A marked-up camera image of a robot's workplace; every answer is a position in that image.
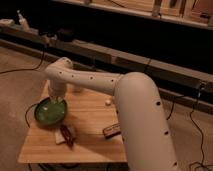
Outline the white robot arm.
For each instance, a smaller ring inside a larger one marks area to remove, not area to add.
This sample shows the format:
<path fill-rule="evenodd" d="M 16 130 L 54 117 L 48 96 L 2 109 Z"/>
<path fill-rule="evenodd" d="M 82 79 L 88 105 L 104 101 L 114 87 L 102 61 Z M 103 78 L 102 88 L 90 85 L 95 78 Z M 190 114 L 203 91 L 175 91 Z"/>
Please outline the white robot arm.
<path fill-rule="evenodd" d="M 79 71 L 66 57 L 48 65 L 45 74 L 53 99 L 63 97 L 68 84 L 114 98 L 130 171 L 181 171 L 158 87 L 149 76 Z"/>

